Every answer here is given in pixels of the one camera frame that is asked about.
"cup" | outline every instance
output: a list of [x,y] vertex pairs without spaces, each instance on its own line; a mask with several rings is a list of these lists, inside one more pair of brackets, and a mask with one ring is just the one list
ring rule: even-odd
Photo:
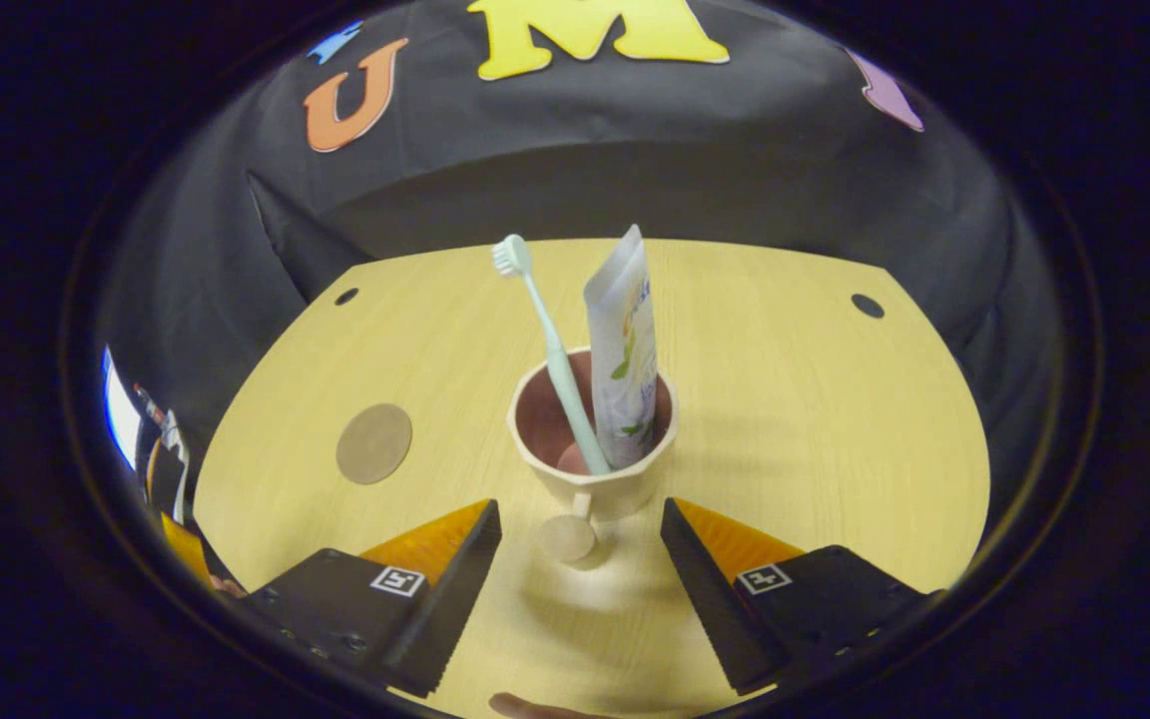
[[[572,373],[575,374],[584,411],[593,427],[597,427],[593,416],[593,354],[584,346],[567,352],[567,357],[570,357]],[[656,431],[651,450],[634,465],[601,476],[593,477],[584,473],[575,434],[572,433],[561,399],[558,399],[557,390],[549,378],[547,362],[530,369],[518,382],[508,406],[508,431],[518,445],[518,453],[535,472],[535,477],[543,482],[549,494],[562,506],[570,508],[569,512],[575,518],[585,522],[626,518],[642,508],[659,487],[662,475],[652,469],[677,436],[676,396],[676,389],[668,376],[659,369],[656,377]],[[567,514],[565,519],[564,536],[570,541],[564,543],[566,550],[551,552],[570,561],[578,559],[576,554],[582,557],[592,550],[586,537],[592,537],[595,542],[595,536],[589,533],[581,541],[575,541],[570,537],[574,531],[570,515]]]

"toothpaste tube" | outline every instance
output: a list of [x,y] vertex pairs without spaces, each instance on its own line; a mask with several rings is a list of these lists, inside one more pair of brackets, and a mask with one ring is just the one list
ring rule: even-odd
[[593,354],[597,442],[613,469],[643,459],[654,438],[656,336],[647,250],[637,224],[584,285]]

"toothbrush handle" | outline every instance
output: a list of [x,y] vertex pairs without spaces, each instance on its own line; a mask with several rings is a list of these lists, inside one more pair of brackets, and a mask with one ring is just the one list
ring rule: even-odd
[[544,300],[539,299],[535,281],[530,275],[523,277],[526,289],[530,291],[530,299],[534,300],[535,311],[539,315],[539,323],[544,327],[544,344],[549,350],[549,380],[552,381],[553,389],[557,389],[557,399],[562,401],[566,420],[570,422],[572,433],[575,433],[578,453],[584,457],[584,466],[593,476],[611,474],[611,464],[606,460],[606,456],[601,454],[601,446],[597,444],[597,433],[593,431],[593,424],[589,423],[588,414],[584,413],[584,401],[578,396],[570,357],[566,355],[566,347],[562,346],[561,337],[557,335],[557,327],[553,327],[552,320],[549,319]]

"wooden table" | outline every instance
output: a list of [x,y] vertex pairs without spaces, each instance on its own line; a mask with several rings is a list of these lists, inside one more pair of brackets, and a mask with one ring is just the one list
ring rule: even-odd
[[[529,243],[567,346],[588,343],[581,290],[614,244]],[[493,716],[497,691],[615,716],[737,701],[658,538],[666,496],[804,550],[842,543],[921,591],[956,581],[987,514],[987,446],[961,373],[903,288],[884,269],[798,252],[646,246],[681,424],[652,502],[598,526],[606,564],[580,572],[535,546],[560,506],[518,457],[505,413],[543,339],[523,284],[497,276],[486,246],[348,269],[275,342],[201,468],[194,513],[215,551],[256,588],[321,548],[365,551],[497,499],[501,545],[428,699],[460,716]],[[861,313],[857,292],[884,315]],[[411,414],[411,453],[356,485],[335,465],[337,438],[384,401]]]

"toothbrush head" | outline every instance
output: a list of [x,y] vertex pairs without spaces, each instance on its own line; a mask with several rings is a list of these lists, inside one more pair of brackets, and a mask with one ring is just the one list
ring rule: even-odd
[[530,252],[526,250],[526,240],[516,234],[503,238],[491,248],[496,271],[506,277],[530,273]]

